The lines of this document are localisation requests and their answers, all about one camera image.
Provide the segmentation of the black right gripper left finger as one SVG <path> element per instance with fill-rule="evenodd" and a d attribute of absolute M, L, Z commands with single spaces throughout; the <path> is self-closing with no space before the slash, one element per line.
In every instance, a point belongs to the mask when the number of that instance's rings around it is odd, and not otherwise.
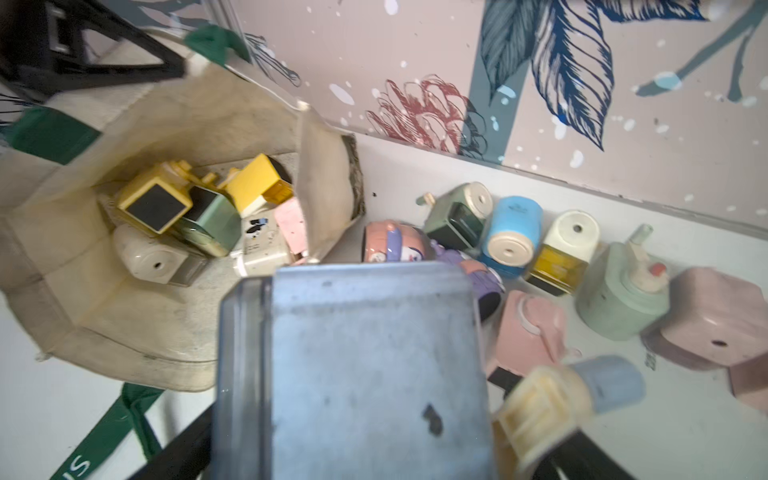
<path fill-rule="evenodd" d="M 211 464 L 214 404 L 130 480 L 197 479 Z"/>

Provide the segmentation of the grey blue sharpener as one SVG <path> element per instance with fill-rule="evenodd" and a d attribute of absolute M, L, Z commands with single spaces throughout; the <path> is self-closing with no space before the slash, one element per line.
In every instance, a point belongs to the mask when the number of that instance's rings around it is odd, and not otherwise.
<path fill-rule="evenodd" d="M 221 302 L 218 355 L 216 479 L 528 479 L 645 395 L 607 355 L 537 368 L 491 410 L 472 287 L 439 262 L 244 279 Z"/>

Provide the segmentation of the purple sharpener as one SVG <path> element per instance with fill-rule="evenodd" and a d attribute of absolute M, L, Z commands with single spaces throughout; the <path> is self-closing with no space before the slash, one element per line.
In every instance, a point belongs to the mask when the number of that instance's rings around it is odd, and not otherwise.
<path fill-rule="evenodd" d="M 505 287 L 495 270 L 459 250 L 448 249 L 432 239 L 430 245 L 438 261 L 458 266 L 469 278 L 481 322 L 490 319 L 502 304 Z"/>

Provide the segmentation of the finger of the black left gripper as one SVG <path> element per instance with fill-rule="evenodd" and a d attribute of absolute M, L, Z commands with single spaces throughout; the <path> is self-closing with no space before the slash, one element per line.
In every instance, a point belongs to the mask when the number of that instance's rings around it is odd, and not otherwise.
<path fill-rule="evenodd" d="M 96 64 L 85 32 L 125 40 L 155 64 Z M 24 99 L 64 91 L 158 82 L 185 75 L 185 60 L 98 1 L 3 1 L 1 83 Z"/>

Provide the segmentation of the pale green sharpener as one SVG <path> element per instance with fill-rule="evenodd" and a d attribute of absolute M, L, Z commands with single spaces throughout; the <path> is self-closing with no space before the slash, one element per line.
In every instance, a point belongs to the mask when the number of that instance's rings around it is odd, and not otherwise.
<path fill-rule="evenodd" d="M 640 225 L 625 242 L 606 247 L 587 269 L 576 312 L 604 338 L 628 340 L 670 309 L 667 264 L 644 248 L 652 233 L 651 225 Z"/>

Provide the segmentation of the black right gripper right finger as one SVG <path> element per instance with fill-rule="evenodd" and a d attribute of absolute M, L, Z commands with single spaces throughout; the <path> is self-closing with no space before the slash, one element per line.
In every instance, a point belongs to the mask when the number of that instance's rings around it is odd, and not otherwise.
<path fill-rule="evenodd" d="M 583 429 L 636 403 L 634 367 L 536 367 L 525 377 L 497 367 L 489 382 L 505 391 L 492 416 L 501 479 L 631 477 Z"/>

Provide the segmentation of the pink square sharpener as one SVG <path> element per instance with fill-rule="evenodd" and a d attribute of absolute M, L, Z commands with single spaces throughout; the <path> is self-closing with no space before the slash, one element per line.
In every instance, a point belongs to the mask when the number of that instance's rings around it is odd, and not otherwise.
<path fill-rule="evenodd" d="M 768 357 L 766 354 L 729 369 L 733 396 L 743 404 L 767 412 Z"/>

